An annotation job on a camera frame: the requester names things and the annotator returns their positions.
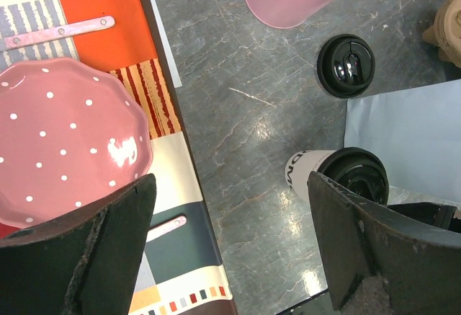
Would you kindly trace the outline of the black coffee cup lid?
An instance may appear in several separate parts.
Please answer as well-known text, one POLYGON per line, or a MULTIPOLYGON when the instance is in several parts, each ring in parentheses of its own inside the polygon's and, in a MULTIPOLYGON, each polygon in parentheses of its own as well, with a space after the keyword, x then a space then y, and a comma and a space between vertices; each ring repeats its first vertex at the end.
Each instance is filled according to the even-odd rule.
POLYGON ((362 148, 342 148, 329 155, 317 172, 374 203, 388 204, 389 181, 377 156, 362 148))

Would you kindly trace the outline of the light blue paper bag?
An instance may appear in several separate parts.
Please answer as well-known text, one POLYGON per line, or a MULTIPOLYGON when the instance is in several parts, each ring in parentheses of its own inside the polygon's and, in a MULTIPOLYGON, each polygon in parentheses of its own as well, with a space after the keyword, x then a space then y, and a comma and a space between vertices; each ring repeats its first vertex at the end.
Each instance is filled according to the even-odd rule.
POLYGON ((346 147, 384 164, 390 186, 460 204, 460 81, 350 99, 346 147))

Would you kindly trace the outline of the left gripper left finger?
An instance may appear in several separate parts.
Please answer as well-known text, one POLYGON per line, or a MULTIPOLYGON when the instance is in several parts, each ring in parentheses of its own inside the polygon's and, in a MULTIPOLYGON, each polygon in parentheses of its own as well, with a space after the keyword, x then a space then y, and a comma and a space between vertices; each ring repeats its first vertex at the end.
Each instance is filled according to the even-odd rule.
POLYGON ((127 314, 155 200, 147 174, 1 239, 1 313, 127 314))

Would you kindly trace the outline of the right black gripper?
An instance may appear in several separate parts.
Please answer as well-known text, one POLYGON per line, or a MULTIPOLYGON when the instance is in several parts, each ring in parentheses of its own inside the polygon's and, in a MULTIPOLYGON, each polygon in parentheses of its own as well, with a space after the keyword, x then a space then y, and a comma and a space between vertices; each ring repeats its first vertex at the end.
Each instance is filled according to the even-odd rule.
POLYGON ((413 220, 448 231, 460 230, 460 210, 452 205, 437 203, 401 203, 389 209, 413 220))

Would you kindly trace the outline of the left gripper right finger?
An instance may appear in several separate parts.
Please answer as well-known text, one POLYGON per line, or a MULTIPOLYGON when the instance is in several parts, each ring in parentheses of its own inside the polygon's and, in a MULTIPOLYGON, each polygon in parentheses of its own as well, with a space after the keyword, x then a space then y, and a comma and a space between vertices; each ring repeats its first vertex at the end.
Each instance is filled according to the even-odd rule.
POLYGON ((336 311, 460 312, 460 230, 413 220, 318 172, 308 178, 308 194, 336 311))

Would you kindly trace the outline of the white paper coffee cup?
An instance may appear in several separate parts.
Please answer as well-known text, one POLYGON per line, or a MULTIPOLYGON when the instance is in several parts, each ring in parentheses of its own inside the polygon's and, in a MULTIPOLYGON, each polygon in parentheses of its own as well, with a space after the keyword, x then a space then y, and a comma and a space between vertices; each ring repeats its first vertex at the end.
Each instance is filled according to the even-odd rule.
POLYGON ((308 177, 319 170, 334 150, 307 150, 294 154, 285 166, 285 181, 300 198, 309 201, 308 177))

